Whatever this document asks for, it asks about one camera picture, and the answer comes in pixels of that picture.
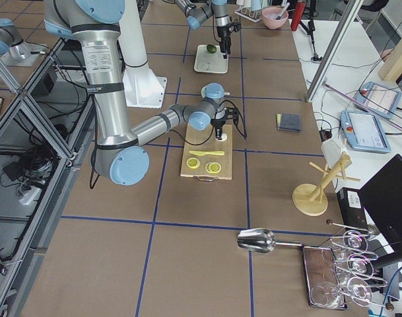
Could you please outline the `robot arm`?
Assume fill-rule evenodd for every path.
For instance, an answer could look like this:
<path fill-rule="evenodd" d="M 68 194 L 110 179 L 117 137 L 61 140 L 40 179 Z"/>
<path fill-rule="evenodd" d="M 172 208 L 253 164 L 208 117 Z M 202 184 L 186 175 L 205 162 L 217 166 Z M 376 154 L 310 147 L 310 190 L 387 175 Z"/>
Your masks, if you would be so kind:
<path fill-rule="evenodd" d="M 197 7 L 191 1 L 174 1 L 186 17 L 186 21 L 192 30 L 199 28 L 206 20 L 213 17 L 219 37 L 220 52 L 227 59 L 231 54 L 231 33 L 241 30 L 238 19 L 232 19 L 228 12 L 226 0 L 207 1 Z"/>
<path fill-rule="evenodd" d="M 219 135 L 232 117 L 224 89 L 211 83 L 196 105 L 172 105 L 131 126 L 129 106 L 151 106 L 164 85 L 150 69 L 135 1 L 46 1 L 46 30 L 80 42 L 87 93 L 96 106 L 98 129 L 91 156 L 93 171 L 122 186 L 139 182 L 149 168 L 144 145 L 182 122 Z"/>

